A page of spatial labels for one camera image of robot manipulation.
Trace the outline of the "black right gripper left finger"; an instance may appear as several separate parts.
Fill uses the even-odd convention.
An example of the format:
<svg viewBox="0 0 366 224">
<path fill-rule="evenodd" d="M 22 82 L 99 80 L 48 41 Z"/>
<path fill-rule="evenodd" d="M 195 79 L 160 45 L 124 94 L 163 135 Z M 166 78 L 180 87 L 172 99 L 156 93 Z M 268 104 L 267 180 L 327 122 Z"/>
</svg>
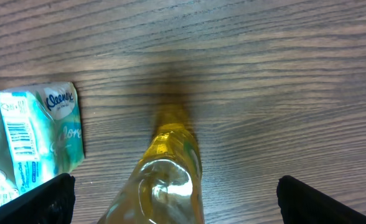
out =
<svg viewBox="0 0 366 224">
<path fill-rule="evenodd" d="M 0 207 L 0 224 L 70 224 L 75 178 L 60 174 Z"/>
</svg>

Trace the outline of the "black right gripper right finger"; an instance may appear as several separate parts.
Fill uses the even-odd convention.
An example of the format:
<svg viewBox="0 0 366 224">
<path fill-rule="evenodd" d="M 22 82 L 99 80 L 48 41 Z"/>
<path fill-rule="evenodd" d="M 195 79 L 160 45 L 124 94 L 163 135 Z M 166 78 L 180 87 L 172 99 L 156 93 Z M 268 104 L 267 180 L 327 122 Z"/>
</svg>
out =
<svg viewBox="0 0 366 224">
<path fill-rule="evenodd" d="M 276 189 L 284 224 L 366 224 L 366 216 L 285 175 Z"/>
</svg>

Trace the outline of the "teal Kleenex tissue pack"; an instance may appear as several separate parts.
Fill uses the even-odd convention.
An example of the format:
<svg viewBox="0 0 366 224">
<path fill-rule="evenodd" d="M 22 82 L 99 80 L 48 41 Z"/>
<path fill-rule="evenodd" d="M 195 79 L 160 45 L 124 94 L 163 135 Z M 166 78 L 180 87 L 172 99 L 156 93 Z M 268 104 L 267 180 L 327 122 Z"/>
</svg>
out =
<svg viewBox="0 0 366 224">
<path fill-rule="evenodd" d="M 77 91 L 71 82 L 0 91 L 16 185 L 24 194 L 73 171 L 85 158 Z"/>
</svg>

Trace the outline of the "clear yellow liquid bottle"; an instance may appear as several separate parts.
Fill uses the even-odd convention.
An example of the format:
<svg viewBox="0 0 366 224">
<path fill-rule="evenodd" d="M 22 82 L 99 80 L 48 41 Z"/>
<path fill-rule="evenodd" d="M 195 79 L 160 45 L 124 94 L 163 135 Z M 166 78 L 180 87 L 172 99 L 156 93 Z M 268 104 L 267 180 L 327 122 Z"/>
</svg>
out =
<svg viewBox="0 0 366 224">
<path fill-rule="evenodd" d="M 161 106 L 154 137 L 99 219 L 107 223 L 203 223 L 202 163 L 183 105 Z"/>
</svg>

